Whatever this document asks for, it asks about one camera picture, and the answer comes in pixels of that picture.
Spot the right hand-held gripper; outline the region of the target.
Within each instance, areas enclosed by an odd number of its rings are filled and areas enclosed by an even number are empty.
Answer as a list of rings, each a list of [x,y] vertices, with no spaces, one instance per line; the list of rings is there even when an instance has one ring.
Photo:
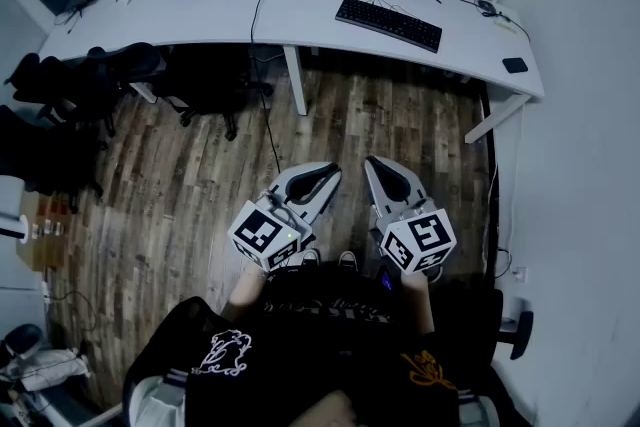
[[[370,233],[380,255],[403,274],[441,266],[456,246],[446,211],[426,198],[419,177],[399,163],[371,156],[364,168],[375,214]]]

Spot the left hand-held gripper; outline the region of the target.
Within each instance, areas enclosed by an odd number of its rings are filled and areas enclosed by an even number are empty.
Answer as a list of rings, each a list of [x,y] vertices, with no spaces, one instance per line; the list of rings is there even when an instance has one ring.
[[[309,162],[282,171],[255,201],[247,201],[228,230],[233,248],[264,272],[299,254],[311,241],[312,223],[341,180],[332,162]]]

